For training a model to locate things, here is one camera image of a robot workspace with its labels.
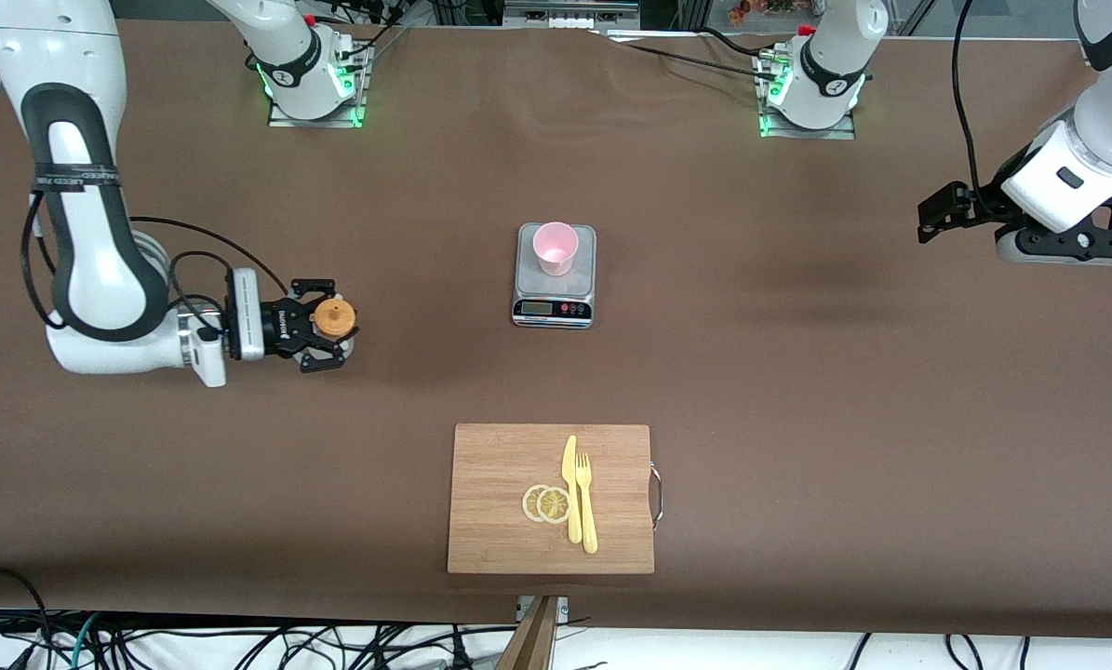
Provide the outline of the translucent sauce bottle orange cap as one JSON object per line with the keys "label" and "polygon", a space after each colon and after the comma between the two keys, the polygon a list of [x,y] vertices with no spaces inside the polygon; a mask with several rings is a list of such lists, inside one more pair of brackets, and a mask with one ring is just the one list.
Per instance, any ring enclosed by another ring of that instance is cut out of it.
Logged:
{"label": "translucent sauce bottle orange cap", "polygon": [[312,333],[332,347],[335,360],[347,359],[353,353],[353,340],[358,334],[358,314],[355,307],[342,297],[326,297],[312,310]]}

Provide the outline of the bamboo cutting board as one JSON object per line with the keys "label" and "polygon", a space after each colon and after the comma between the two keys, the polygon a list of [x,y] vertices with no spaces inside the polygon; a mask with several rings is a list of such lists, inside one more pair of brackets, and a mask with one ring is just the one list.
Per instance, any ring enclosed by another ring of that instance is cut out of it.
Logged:
{"label": "bamboo cutting board", "polygon": [[[560,457],[569,436],[590,461],[598,551],[572,543],[567,522],[534,522],[533,486],[567,491]],[[461,423],[450,476],[453,576],[651,576],[651,429],[626,424]]]}

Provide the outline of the wooden post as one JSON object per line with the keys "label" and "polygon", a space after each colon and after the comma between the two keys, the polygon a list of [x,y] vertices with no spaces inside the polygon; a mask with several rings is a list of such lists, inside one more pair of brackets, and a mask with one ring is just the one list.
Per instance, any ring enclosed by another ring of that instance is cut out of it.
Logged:
{"label": "wooden post", "polygon": [[523,619],[505,646],[493,670],[550,670],[556,643],[556,603],[554,596],[539,596],[529,616]]}

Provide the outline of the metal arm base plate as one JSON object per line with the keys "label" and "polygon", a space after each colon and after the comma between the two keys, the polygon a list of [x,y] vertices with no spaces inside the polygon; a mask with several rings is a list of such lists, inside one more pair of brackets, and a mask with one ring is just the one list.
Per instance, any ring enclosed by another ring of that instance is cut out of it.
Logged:
{"label": "metal arm base plate", "polygon": [[790,64],[788,52],[776,50],[771,52],[764,49],[759,54],[751,57],[755,72],[770,74],[770,80],[759,80],[756,83],[756,94],[758,98],[759,134],[764,137],[780,137],[780,139],[805,139],[805,140],[853,140],[856,137],[856,124],[853,119],[853,107],[858,101],[857,94],[852,94],[845,102],[844,114],[838,121],[825,128],[810,128],[798,126],[784,114],[777,102],[784,101],[785,94],[790,94],[791,84],[797,81]]}
{"label": "metal arm base plate", "polygon": [[270,127],[361,128],[376,49],[359,50],[351,34],[336,34],[322,60],[290,93],[264,80]]}

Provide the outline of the orange toy items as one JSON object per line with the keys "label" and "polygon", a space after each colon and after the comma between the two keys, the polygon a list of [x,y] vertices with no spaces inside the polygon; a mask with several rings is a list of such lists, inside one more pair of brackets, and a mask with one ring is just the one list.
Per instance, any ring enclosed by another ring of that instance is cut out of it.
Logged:
{"label": "orange toy items", "polygon": [[810,12],[811,4],[811,0],[735,0],[729,8],[729,22],[733,26],[743,24],[749,14],[781,18],[800,11]]}

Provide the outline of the yellow plastic knife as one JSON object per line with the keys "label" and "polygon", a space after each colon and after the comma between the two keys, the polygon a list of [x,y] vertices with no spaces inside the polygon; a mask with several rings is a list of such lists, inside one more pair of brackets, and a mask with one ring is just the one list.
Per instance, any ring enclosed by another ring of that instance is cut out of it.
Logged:
{"label": "yellow plastic knife", "polygon": [[564,448],[563,457],[560,457],[560,476],[563,476],[564,482],[567,483],[567,491],[569,494],[569,517],[567,520],[568,538],[572,543],[578,544],[583,539],[583,529],[580,521],[580,499],[578,499],[576,480],[576,466],[577,436],[569,436],[567,446]]}

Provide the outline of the silver digital kitchen scale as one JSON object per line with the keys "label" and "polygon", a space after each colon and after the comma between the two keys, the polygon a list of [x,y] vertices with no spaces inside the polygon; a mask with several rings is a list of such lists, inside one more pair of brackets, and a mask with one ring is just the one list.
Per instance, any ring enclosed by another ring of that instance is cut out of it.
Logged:
{"label": "silver digital kitchen scale", "polygon": [[580,234],[580,250],[568,274],[550,276],[542,271],[532,250],[532,237],[539,224],[518,229],[513,322],[532,328],[589,328],[596,313],[596,230],[589,224],[572,224]]}

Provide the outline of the grey power strip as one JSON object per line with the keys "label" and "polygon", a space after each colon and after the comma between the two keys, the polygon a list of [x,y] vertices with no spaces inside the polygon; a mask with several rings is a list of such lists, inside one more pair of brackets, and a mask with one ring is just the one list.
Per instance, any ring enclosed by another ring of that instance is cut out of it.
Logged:
{"label": "grey power strip", "polygon": [[502,26],[636,31],[641,4],[639,0],[502,0]]}

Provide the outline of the brown paper table cover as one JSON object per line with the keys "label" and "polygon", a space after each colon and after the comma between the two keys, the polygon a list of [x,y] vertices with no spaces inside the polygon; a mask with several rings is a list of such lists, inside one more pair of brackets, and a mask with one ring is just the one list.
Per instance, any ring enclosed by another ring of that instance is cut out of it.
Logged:
{"label": "brown paper table cover", "polygon": [[[963,178],[947,43],[878,47],[853,141],[602,34],[409,30],[363,128],[271,128],[227,22],[123,21],[127,208],[334,278],[355,357],[92,377],[20,278],[0,94],[0,567],[71,610],[1112,637],[1112,268],[916,239]],[[518,229],[589,224],[586,329],[519,327]],[[652,576],[449,576],[461,422],[649,426]]]}

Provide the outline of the yellow plastic fork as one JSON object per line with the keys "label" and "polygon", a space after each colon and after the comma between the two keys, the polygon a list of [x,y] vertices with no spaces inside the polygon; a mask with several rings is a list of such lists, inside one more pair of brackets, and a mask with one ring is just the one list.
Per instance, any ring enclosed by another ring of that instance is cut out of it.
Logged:
{"label": "yellow plastic fork", "polygon": [[585,553],[594,556],[598,551],[596,518],[590,504],[590,461],[586,453],[577,452],[574,479],[580,492],[582,547]]}

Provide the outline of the pink plastic cup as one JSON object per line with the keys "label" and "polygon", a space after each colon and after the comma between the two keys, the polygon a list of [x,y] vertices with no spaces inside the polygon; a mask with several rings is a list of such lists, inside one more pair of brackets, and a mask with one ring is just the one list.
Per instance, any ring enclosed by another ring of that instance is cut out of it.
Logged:
{"label": "pink plastic cup", "polygon": [[580,234],[563,221],[543,223],[532,237],[532,250],[544,273],[568,274],[580,250]]}

